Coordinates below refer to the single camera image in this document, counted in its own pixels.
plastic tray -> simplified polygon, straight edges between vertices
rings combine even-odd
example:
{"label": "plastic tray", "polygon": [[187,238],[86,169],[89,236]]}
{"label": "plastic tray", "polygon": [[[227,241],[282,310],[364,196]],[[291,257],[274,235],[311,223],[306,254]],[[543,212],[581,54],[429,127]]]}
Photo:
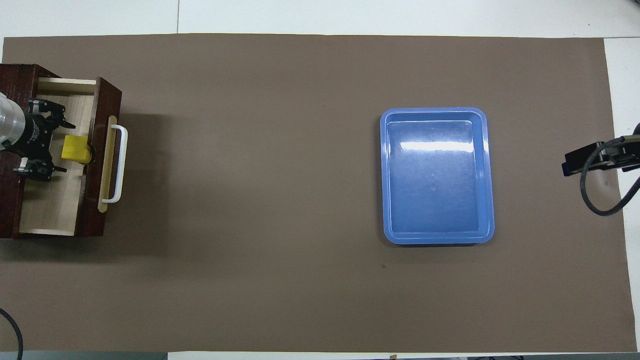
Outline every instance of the plastic tray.
{"label": "plastic tray", "polygon": [[486,116],[477,108],[389,109],[380,118],[385,235],[400,245],[493,236]]}

white handle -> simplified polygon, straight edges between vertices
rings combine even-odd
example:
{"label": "white handle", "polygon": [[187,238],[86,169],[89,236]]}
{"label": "white handle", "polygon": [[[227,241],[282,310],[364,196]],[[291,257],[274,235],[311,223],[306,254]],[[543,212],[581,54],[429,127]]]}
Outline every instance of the white handle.
{"label": "white handle", "polygon": [[111,125],[111,128],[120,130],[120,153],[118,154],[118,172],[116,173],[116,185],[113,192],[113,197],[110,199],[103,199],[105,204],[112,204],[120,200],[122,195],[122,179],[124,178],[124,161],[127,158],[127,140],[129,139],[129,133],[120,125]]}

black cable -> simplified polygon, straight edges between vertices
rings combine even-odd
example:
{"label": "black cable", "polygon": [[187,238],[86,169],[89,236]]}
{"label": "black cable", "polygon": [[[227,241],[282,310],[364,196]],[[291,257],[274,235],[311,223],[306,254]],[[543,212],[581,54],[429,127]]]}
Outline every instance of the black cable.
{"label": "black cable", "polygon": [[601,217],[608,217],[609,215],[613,215],[619,212],[625,205],[628,204],[629,201],[631,201],[631,198],[638,192],[638,190],[640,190],[640,177],[638,177],[637,180],[629,189],[629,191],[627,192],[627,194],[625,194],[625,196],[619,201],[619,203],[617,203],[613,208],[608,210],[601,210],[596,208],[595,205],[593,205],[593,203],[591,202],[591,200],[589,200],[589,195],[587,195],[587,184],[586,184],[587,173],[589,172],[589,167],[591,167],[595,158],[598,157],[601,151],[608,149],[610,147],[620,146],[624,142],[625,142],[625,137],[621,136],[619,138],[609,140],[608,142],[605,142],[602,145],[598,146],[598,148],[595,149],[591,153],[591,155],[589,155],[587,160],[584,162],[584,167],[582,168],[582,172],[580,173],[580,194],[582,195],[582,200],[584,200],[584,203],[587,205],[587,207],[591,211],[600,215]]}
{"label": "black cable", "polygon": [[15,320],[7,313],[5,310],[0,308],[0,315],[2,315],[13,327],[13,331],[15,331],[15,335],[18,338],[18,360],[22,360],[22,333],[20,332],[20,328],[18,324],[15,323]]}

yellow block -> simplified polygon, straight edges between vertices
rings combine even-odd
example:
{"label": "yellow block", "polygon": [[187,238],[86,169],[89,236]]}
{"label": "yellow block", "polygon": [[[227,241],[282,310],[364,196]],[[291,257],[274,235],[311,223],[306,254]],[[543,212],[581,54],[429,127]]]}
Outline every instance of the yellow block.
{"label": "yellow block", "polygon": [[65,136],[65,144],[62,146],[62,158],[80,164],[88,164],[91,162],[91,149],[87,142],[87,136]]}

wooden drawer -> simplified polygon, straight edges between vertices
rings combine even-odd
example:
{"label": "wooden drawer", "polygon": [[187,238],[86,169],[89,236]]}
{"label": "wooden drawer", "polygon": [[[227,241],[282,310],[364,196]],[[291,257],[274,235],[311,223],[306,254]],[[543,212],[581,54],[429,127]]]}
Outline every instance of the wooden drawer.
{"label": "wooden drawer", "polygon": [[[62,104],[67,121],[76,125],[53,133],[51,155],[67,172],[55,172],[47,183],[14,174],[19,157],[0,152],[0,237],[102,235],[106,214],[98,209],[100,185],[103,169],[106,183],[110,180],[110,162],[103,165],[105,154],[110,158],[113,152],[106,147],[109,118],[113,121],[120,114],[121,91],[102,78],[63,79],[38,65],[2,64],[0,92],[23,109],[30,97]],[[95,149],[90,164],[61,159],[65,135],[88,137]]]}

